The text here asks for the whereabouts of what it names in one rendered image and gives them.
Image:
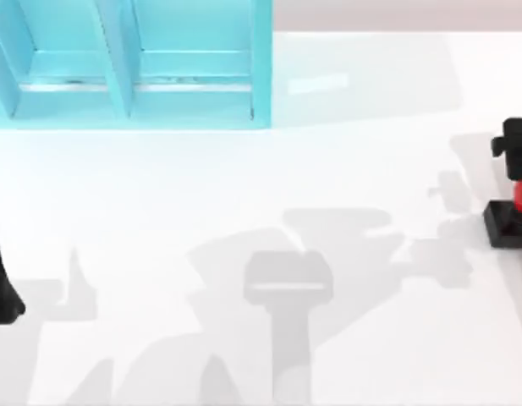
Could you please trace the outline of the black square stand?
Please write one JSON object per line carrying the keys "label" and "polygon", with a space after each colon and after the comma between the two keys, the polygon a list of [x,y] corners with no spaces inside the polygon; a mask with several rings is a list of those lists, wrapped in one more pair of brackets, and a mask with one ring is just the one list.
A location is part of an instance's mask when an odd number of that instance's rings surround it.
{"label": "black square stand", "polygon": [[522,250],[522,211],[510,200],[490,200],[483,218],[491,247]]}

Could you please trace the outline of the light blue rack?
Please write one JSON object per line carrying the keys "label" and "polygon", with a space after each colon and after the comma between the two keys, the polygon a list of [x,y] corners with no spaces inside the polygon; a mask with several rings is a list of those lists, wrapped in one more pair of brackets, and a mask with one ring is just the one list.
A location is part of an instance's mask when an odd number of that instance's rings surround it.
{"label": "light blue rack", "polygon": [[0,129],[264,129],[273,0],[0,0]]}

